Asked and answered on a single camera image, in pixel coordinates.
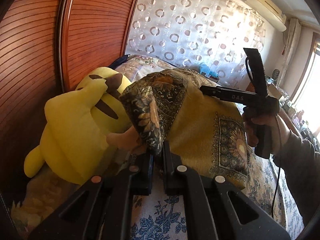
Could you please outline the person's right hand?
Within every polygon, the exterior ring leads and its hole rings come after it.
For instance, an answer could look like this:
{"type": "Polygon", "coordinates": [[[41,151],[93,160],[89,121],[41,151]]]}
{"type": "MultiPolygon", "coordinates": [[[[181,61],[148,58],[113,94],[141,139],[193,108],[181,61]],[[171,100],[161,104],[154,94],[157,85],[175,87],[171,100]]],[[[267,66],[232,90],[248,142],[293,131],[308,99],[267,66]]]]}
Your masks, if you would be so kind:
{"type": "Polygon", "coordinates": [[[249,146],[256,147],[259,143],[254,127],[266,125],[271,130],[271,154],[276,156],[280,153],[280,149],[287,143],[291,131],[279,115],[261,114],[250,117],[248,111],[246,111],[242,114],[242,118],[249,146]]]}

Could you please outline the person's left hand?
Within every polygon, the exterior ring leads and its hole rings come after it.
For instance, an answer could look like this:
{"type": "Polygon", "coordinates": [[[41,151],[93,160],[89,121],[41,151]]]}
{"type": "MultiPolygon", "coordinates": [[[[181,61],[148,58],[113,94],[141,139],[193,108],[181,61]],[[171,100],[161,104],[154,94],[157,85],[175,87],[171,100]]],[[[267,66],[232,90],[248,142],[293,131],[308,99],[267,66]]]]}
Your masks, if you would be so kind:
{"type": "Polygon", "coordinates": [[[140,155],[146,152],[146,144],[140,138],[134,126],[124,133],[109,133],[106,141],[110,146],[116,146],[120,150],[140,155]]]}

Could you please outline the grey sleeved right forearm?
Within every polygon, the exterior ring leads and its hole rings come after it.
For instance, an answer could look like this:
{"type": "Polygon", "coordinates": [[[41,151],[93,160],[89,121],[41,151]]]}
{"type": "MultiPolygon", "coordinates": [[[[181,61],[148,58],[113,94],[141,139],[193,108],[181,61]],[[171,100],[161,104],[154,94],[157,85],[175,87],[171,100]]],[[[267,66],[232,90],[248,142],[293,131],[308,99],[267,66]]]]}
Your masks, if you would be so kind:
{"type": "Polygon", "coordinates": [[[277,119],[282,148],[273,161],[284,170],[287,187],[307,225],[319,208],[319,153],[310,141],[292,133],[281,117],[277,119]]]}

